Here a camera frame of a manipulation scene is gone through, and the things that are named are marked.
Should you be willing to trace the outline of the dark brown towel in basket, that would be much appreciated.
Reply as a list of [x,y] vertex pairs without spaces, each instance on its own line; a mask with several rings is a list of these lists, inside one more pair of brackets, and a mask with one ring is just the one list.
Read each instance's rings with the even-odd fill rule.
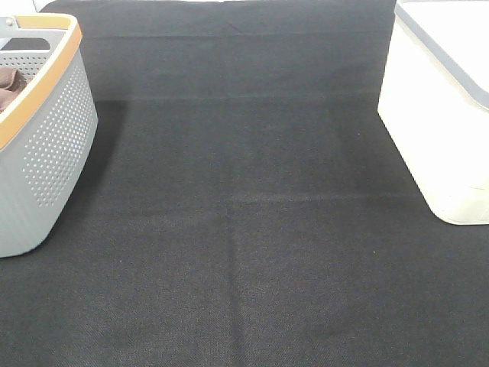
[[27,81],[19,70],[10,67],[0,69],[0,112],[7,109],[26,85]]

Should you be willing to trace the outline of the grey perforated laundry basket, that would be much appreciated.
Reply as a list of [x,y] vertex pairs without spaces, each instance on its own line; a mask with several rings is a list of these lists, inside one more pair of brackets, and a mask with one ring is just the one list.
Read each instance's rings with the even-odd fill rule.
[[75,17],[1,19],[1,68],[26,87],[1,112],[1,255],[21,255],[50,233],[83,170],[98,116]]

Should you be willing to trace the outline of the white plastic storage basket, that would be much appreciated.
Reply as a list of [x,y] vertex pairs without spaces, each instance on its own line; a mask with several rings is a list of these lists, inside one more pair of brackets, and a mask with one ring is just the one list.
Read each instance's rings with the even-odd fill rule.
[[378,113],[431,211],[488,222],[488,3],[398,1]]

